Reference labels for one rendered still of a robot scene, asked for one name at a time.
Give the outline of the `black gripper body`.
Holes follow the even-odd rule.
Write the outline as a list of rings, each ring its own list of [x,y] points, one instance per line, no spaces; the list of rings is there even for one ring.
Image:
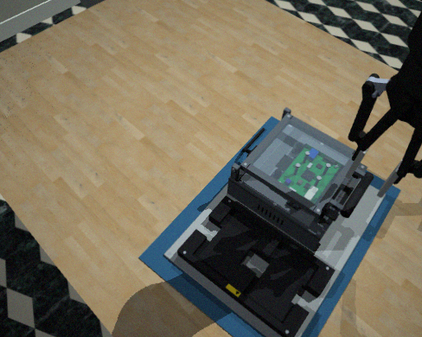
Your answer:
[[[415,128],[422,113],[422,66],[411,51],[399,72],[387,82],[386,91],[391,110],[402,99],[412,101],[409,110],[399,120]]]

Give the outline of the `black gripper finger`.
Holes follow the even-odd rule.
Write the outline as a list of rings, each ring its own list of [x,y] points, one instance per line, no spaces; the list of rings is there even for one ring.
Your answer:
[[[359,166],[364,154],[370,146],[402,115],[404,115],[412,105],[410,99],[402,99],[391,111],[391,109],[380,119],[380,121],[366,133],[364,130],[371,111],[373,110],[376,97],[379,97],[385,90],[387,82],[390,79],[380,79],[376,73],[372,73],[362,86],[362,102],[356,114],[355,121],[348,134],[351,142],[356,142],[358,147],[352,156],[354,161],[348,173],[345,175],[348,179]]]
[[[416,155],[419,152],[419,148],[422,144],[422,113],[419,117],[415,130],[412,134],[412,139],[407,147],[406,153],[403,159],[394,169],[392,174],[388,176],[386,181],[383,183],[377,196],[382,196],[387,190],[393,185],[398,184],[407,173],[413,174],[417,178],[422,178],[422,159],[420,161],[415,160]],[[400,178],[401,177],[401,178]]]

